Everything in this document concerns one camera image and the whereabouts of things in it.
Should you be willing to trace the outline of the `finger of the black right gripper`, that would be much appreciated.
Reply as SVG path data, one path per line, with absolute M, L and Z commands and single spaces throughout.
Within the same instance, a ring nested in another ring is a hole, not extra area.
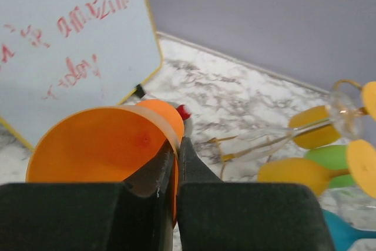
M 189 138 L 179 155 L 183 250 L 333 250 L 313 192 L 293 183 L 221 181 Z

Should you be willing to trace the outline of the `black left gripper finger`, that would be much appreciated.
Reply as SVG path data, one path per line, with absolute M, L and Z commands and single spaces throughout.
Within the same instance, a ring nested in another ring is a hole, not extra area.
M 173 149 L 123 182 L 1 186 L 2 250 L 172 250 Z

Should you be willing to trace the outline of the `yellow goblet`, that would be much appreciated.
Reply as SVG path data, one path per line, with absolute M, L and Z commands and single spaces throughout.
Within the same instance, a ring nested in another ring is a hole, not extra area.
M 364 104 L 362 107 L 356 106 L 349 95 L 340 90 L 340 86 L 346 83 L 359 90 Z M 364 129 L 361 118 L 367 115 L 375 119 L 375 82 L 362 86 L 358 82 L 342 79 L 334 84 L 325 105 L 294 115 L 288 127 L 296 131 L 293 137 L 296 145 L 304 149 L 315 149 L 332 144 L 340 138 L 362 138 Z
M 351 175 L 364 193 L 375 198 L 375 147 L 365 140 L 352 141 L 347 145 L 345 159 L 345 169 L 327 169 L 304 158 L 272 161 L 259 169 L 257 181 L 305 185 L 319 197 L 333 178 Z

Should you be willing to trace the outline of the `blue goblet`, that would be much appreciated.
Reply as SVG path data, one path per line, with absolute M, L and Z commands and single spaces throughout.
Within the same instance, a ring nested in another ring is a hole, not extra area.
M 361 239 L 375 239 L 374 230 L 357 229 L 335 213 L 325 209 L 322 211 L 336 250 L 349 250 L 356 241 Z

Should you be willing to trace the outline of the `orange cup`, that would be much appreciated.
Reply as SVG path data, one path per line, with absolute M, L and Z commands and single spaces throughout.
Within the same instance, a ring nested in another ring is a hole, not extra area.
M 27 182 L 120 182 L 148 163 L 168 142 L 178 154 L 184 135 L 180 113 L 157 99 L 88 109 L 53 126 L 37 144 Z

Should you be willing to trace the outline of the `green goblet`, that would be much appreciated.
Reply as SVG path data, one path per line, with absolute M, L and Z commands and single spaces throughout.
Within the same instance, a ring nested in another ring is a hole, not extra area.
M 347 169 L 348 166 L 345 158 L 346 148 L 346 145 L 328 145 L 310 149 L 306 151 L 304 158 L 312 160 L 327 169 Z M 328 188 L 337 189 L 354 185 L 355 181 L 352 176 L 344 175 L 333 178 Z

